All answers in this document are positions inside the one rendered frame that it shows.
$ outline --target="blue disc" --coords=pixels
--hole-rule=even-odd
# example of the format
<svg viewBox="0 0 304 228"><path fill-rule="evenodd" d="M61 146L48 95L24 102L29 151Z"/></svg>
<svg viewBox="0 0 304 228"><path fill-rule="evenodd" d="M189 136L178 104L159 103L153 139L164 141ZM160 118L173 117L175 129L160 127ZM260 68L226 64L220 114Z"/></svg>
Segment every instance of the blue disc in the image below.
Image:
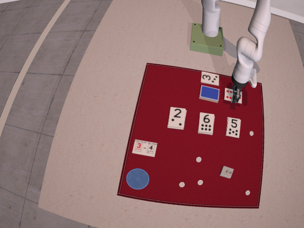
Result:
<svg viewBox="0 0 304 228"><path fill-rule="evenodd" d="M149 183L149 175L145 170L133 169L127 174L127 183L133 189L144 189Z"/></svg>

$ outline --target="white card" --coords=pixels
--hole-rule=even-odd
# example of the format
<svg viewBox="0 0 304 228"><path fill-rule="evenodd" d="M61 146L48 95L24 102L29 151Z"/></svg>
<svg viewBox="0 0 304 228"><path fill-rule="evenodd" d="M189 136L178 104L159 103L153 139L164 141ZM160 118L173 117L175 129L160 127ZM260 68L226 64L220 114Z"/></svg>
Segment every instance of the white card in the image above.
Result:
<svg viewBox="0 0 304 228"><path fill-rule="evenodd" d="M219 85L219 75L202 71L200 82L218 86Z"/></svg>
<svg viewBox="0 0 304 228"><path fill-rule="evenodd" d="M132 153L155 157L157 143L135 139Z"/></svg>
<svg viewBox="0 0 304 228"><path fill-rule="evenodd" d="M240 119L227 117L226 136L239 138L240 129L241 129Z"/></svg>
<svg viewBox="0 0 304 228"><path fill-rule="evenodd" d="M185 108L171 107L168 128L184 130L187 110Z"/></svg>
<svg viewBox="0 0 304 228"><path fill-rule="evenodd" d="M232 96L233 96L233 90L232 90L232 89L225 88L224 100L225 100L225 101L231 101ZM239 98L238 103L239 103L239 104L242 103L242 91L241 91L241 97Z"/></svg>
<svg viewBox="0 0 304 228"><path fill-rule="evenodd" d="M220 173L220 176L221 177L226 177L226 178L230 179L231 176L232 176L232 173L233 173L233 169L232 168L223 166L223 169L222 169L222 172Z"/></svg>
<svg viewBox="0 0 304 228"><path fill-rule="evenodd" d="M214 114L199 113L199 117L198 133L213 135Z"/></svg>

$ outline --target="green block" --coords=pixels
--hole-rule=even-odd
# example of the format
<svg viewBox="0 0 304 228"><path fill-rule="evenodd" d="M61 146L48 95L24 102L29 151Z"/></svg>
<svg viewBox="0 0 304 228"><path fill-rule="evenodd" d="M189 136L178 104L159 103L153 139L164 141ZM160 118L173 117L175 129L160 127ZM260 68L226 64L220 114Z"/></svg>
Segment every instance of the green block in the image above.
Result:
<svg viewBox="0 0 304 228"><path fill-rule="evenodd" d="M207 37L202 32L202 24L192 23L190 50L223 56L223 28L219 27L218 35L216 37Z"/></svg>

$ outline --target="beige table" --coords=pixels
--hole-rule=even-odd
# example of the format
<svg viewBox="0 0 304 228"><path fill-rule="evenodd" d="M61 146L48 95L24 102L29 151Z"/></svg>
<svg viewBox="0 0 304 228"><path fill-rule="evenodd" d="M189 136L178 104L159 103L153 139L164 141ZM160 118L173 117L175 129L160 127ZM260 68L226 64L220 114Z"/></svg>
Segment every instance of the beige table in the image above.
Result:
<svg viewBox="0 0 304 228"><path fill-rule="evenodd" d="M101 228L303 227L304 71L288 20L274 15L257 63L265 114L260 208L186 207L116 195L146 63L231 75L237 40L255 41L247 30L254 10L218 3L222 57L190 51L191 24L202 20L200 0L113 1L62 110L40 208Z"/></svg>

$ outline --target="red mat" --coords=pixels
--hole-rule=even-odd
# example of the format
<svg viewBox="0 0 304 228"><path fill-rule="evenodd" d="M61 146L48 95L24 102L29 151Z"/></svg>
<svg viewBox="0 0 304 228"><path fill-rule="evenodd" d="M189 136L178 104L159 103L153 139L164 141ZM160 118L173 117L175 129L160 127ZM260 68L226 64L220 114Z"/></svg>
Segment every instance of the red mat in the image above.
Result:
<svg viewBox="0 0 304 228"><path fill-rule="evenodd" d="M219 86L200 80L199 70L147 63L117 195L184 206L259 207L264 156L262 84L252 88L248 83L242 89L242 104L233 104L224 100L225 88L232 88L231 76L219 75ZM218 103L199 99L201 85L219 89ZM167 127L170 107L187 110L184 130ZM200 112L215 115L213 135L198 133ZM239 138L226 136L227 117L241 120ZM155 157L132 153L135 139L157 143ZM234 169L230 179L220 176L223 166ZM126 177L133 169L148 173L145 188L128 185Z"/></svg>

